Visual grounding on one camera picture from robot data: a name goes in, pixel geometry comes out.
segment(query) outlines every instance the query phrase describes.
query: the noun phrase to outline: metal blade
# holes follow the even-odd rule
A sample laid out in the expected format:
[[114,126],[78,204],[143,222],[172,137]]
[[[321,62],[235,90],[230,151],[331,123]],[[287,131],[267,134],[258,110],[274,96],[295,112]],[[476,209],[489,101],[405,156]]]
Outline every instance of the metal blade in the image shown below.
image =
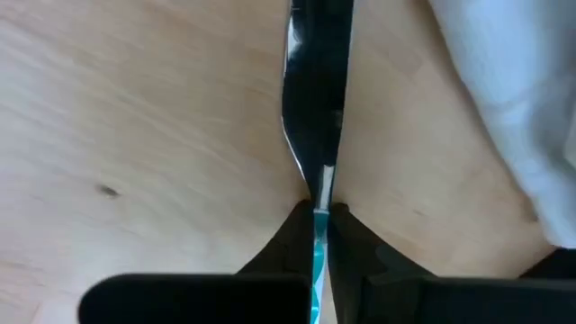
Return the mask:
[[354,0],[292,0],[283,126],[314,202],[338,155],[353,9]]

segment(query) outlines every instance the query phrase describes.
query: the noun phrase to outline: white cloth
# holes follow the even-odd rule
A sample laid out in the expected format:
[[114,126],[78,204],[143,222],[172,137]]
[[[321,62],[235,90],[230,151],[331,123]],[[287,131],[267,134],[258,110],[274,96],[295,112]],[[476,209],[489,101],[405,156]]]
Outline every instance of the white cloth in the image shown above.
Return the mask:
[[429,1],[545,235],[576,248],[576,169],[563,151],[576,100],[576,0]]

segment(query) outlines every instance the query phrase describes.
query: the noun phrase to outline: wood grain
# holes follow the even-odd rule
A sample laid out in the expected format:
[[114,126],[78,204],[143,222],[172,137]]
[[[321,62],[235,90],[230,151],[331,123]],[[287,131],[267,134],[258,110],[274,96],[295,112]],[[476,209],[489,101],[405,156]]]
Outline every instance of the wood grain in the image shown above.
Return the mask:
[[[0,0],[2,322],[74,323],[106,276],[234,272],[267,242],[306,195],[280,123],[286,10]],[[428,5],[359,1],[354,28],[337,198],[440,275],[548,253]]]

